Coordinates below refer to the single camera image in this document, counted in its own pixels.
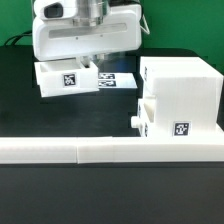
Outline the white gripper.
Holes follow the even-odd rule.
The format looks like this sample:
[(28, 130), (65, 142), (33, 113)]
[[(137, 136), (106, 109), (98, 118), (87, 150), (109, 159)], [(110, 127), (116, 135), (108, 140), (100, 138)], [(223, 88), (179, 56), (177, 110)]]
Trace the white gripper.
[(141, 6), (137, 3), (34, 3), (34, 55), (39, 61), (89, 56), (138, 49), (141, 45)]

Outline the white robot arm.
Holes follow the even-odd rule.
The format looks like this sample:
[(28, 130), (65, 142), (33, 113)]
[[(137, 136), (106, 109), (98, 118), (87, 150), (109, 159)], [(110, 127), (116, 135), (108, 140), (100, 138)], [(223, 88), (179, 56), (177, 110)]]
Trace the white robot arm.
[(139, 0), (34, 0), (33, 11), (40, 62), (133, 51), (149, 31)]

